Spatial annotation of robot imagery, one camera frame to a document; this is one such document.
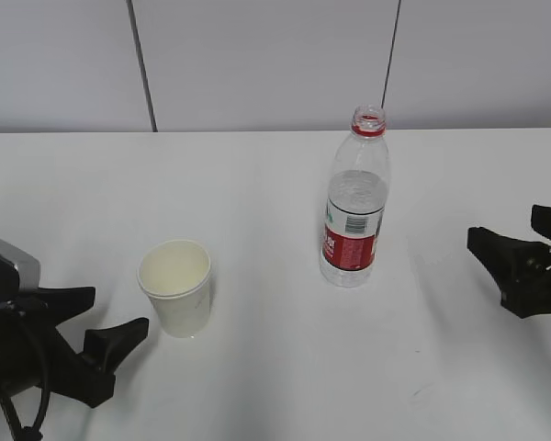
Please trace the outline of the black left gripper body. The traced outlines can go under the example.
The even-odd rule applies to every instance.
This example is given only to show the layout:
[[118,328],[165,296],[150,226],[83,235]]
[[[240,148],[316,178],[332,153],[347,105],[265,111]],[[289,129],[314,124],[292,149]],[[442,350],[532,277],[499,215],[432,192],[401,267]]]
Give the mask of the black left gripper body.
[[0,311],[0,395],[46,381],[48,391],[95,408],[114,395],[116,377],[92,367],[56,327],[31,325]]

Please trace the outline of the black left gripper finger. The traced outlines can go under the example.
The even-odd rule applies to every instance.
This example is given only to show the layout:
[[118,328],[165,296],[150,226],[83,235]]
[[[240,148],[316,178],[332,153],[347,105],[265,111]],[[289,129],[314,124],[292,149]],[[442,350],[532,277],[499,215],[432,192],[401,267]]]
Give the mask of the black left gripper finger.
[[56,327],[89,311],[96,301],[96,288],[37,288],[28,299],[25,323]]
[[114,373],[147,338],[149,323],[147,318],[141,317],[111,328],[87,330],[83,358],[100,372]]

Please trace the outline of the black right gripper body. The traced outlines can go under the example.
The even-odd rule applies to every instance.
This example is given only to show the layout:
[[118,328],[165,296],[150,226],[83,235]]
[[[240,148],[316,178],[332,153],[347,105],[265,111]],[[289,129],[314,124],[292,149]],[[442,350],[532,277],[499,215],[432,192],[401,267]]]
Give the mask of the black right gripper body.
[[517,260],[500,294],[500,305],[519,318],[551,315],[551,252]]

